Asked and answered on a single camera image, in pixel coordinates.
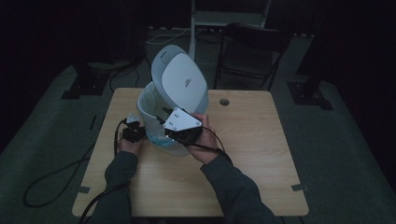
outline black stand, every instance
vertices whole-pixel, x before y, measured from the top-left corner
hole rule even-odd
[[[77,77],[70,87],[62,95],[63,100],[77,100],[80,95],[102,95],[107,84],[109,73],[93,72],[84,62],[73,63]]]
[[[314,83],[309,79],[305,83],[288,82],[294,103],[297,105],[319,105],[322,110],[333,110],[332,104],[324,99],[318,85],[313,85]]]

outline power cord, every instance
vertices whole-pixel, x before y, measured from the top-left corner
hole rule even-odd
[[[220,148],[213,148],[213,147],[207,147],[207,146],[203,146],[203,145],[199,145],[193,142],[187,142],[181,138],[176,138],[173,137],[173,139],[175,139],[176,141],[178,141],[180,144],[184,145],[184,146],[193,146],[193,147],[200,147],[206,150],[213,150],[218,152],[221,156],[223,156],[227,161],[229,161],[231,164],[233,164],[233,161],[231,160],[231,157],[225,152],[225,148],[224,145],[222,144],[221,140],[219,139],[219,137],[210,129],[206,128],[206,127],[202,127],[203,129],[209,131],[210,133],[212,133],[220,142],[221,144],[221,149]]]
[[[56,171],[54,171],[54,172],[51,172],[51,173],[49,173],[49,174],[43,175],[43,176],[39,177],[38,179],[36,179],[35,181],[33,181],[33,182],[26,188],[25,192],[23,193],[22,200],[23,200],[24,205],[26,205],[27,207],[31,207],[31,208],[39,208],[39,207],[44,207],[44,206],[46,206],[46,205],[49,205],[49,204],[55,202],[56,200],[58,200],[58,199],[61,197],[61,195],[64,194],[64,192],[66,191],[66,189],[69,187],[69,185],[70,185],[72,179],[75,177],[75,175],[76,175],[76,173],[77,173],[77,171],[78,171],[79,166],[80,166],[84,161],[88,161],[88,160],[90,159],[90,158],[86,158],[86,156],[87,156],[88,153],[93,149],[94,145],[95,145],[95,144],[92,144],[92,146],[90,146],[90,147],[87,149],[87,151],[85,151],[84,155],[81,157],[80,160],[78,160],[78,161],[73,161],[73,162],[71,162],[70,164],[67,164],[65,167],[62,167],[61,169],[58,169],[58,170],[56,170]],[[30,203],[30,202],[28,201],[28,194],[29,194],[29,191],[31,190],[31,188],[32,188],[35,184],[37,184],[38,182],[42,181],[43,179],[45,179],[45,178],[47,178],[47,177],[49,177],[49,176],[51,176],[51,175],[56,175],[56,174],[60,173],[61,171],[65,170],[65,169],[67,169],[67,168],[69,168],[69,167],[71,167],[71,166],[73,166],[73,165],[75,165],[75,164],[78,165],[78,166],[76,167],[75,171],[73,172],[73,174],[71,174],[69,180],[68,180],[67,183],[64,185],[64,188],[63,188],[54,198],[48,200],[48,201],[45,202],[45,203]]]
[[[119,132],[120,132],[120,126],[121,124],[125,124],[127,128],[123,129],[122,131],[122,138],[119,139]],[[127,119],[123,119],[119,122],[117,125],[116,131],[114,133],[114,157],[117,156],[118,154],[118,147],[117,144],[121,139],[126,139],[130,142],[137,142],[140,139],[142,139],[144,136],[146,136],[146,129],[145,127],[140,127],[140,122],[137,121],[137,118],[134,116],[128,116]],[[78,224],[83,224],[87,220],[85,220],[88,212],[91,210],[92,206],[97,203],[99,200],[101,200],[103,197],[105,197],[107,194],[114,192],[118,189],[123,189],[123,188],[128,188],[130,185],[130,181],[128,181],[125,184],[117,185],[111,189],[107,189],[103,191],[102,193],[98,194],[96,197],[90,201],[90,203],[87,205],[85,208],[84,212],[82,213]]]

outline chair leg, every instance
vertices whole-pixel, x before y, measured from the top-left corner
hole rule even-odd
[[[273,74],[271,75],[271,79],[270,79],[270,83],[268,84],[267,91],[271,91],[272,84],[273,84],[274,79],[275,79],[275,75],[276,75],[276,73],[273,73]]]
[[[217,85],[218,85],[218,72],[216,71],[216,74],[215,74],[215,84],[213,85],[213,90],[215,90],[216,89],[216,87],[217,87]]]
[[[221,76],[221,67],[218,63],[218,65],[216,66],[215,84],[213,85],[213,90],[216,89],[216,87],[218,85],[218,80],[220,79],[220,76]]]

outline gray floor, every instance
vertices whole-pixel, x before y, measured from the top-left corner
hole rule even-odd
[[[178,33],[180,31],[157,31]],[[201,38],[215,41],[213,36]],[[334,110],[318,106],[295,105],[287,81],[304,81],[297,76],[298,65],[310,39],[294,37],[279,67],[272,94],[299,177],[307,186],[305,197],[310,212],[305,223],[396,223],[396,197],[380,172],[355,121],[349,115],[337,89],[323,82],[320,89]],[[176,44],[188,50],[189,39],[177,38]],[[162,45],[147,45],[152,60]],[[213,85],[219,45],[198,40],[196,63]],[[101,120],[111,100],[106,87],[102,96],[82,96],[61,100],[76,76],[72,67],[63,71],[23,127],[0,156],[0,223],[77,223],[71,209],[87,162],[83,163],[65,194],[42,208],[28,208],[22,194],[29,183],[50,171],[79,159],[99,134]],[[150,81],[149,66],[142,62],[116,77],[112,87],[145,87]],[[258,90],[260,81],[225,77],[218,89]],[[96,122],[92,126],[92,117]],[[43,203],[56,195],[74,168],[35,186],[29,194],[32,203]],[[301,223],[297,217],[285,217],[286,223]]]

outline person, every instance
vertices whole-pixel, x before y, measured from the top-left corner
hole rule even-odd
[[[208,115],[192,115],[214,132],[209,126]],[[196,143],[218,148],[215,135],[205,129]],[[120,140],[119,153],[105,172],[106,189],[127,183],[134,176],[142,145],[143,139],[137,143]],[[262,203],[259,188],[252,179],[214,150],[192,146],[187,150],[203,164],[201,171],[216,192],[225,223],[276,223],[273,212]],[[130,192],[125,187],[102,198],[88,223],[131,223],[131,216]]]

